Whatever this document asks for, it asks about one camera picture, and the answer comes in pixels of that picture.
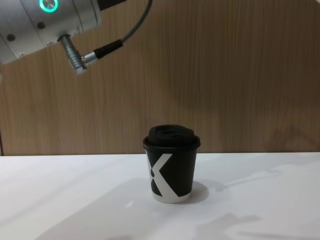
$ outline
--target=black paper cup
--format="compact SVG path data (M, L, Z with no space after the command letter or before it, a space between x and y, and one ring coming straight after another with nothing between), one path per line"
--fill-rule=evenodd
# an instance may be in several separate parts
M190 196L200 138L179 125L161 125L150 129L143 140L153 197L176 204Z

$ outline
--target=wooden wall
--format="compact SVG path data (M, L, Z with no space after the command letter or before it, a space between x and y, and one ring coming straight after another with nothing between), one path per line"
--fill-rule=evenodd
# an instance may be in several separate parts
M146 0L106 10L82 53L122 37ZM75 76L62 48L0 66L5 155L142 153L181 124L201 152L320 151L316 0L154 0L125 47Z

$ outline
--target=metal connector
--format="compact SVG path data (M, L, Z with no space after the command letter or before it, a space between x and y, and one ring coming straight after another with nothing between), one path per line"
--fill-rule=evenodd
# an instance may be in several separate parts
M60 37L59 41L63 46L65 54L74 72L78 75L83 74L87 70L87 67L80 53L77 51L74 44L72 43L70 36L64 35Z
M95 63L98 60L95 52L90 52L87 55L82 57L82 61L84 62L85 66L89 66L93 63Z

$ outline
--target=table surface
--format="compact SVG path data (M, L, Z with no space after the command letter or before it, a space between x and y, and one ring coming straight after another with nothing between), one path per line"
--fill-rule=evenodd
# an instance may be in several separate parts
M184 204L143 154L0 157L0 240L320 240L320 153L198 154Z

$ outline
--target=cup lid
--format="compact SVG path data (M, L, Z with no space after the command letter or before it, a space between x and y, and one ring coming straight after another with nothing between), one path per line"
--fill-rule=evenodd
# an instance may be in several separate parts
M180 125L159 125L152 127L143 140L147 150L184 150L191 151L201 145L200 138L192 129Z

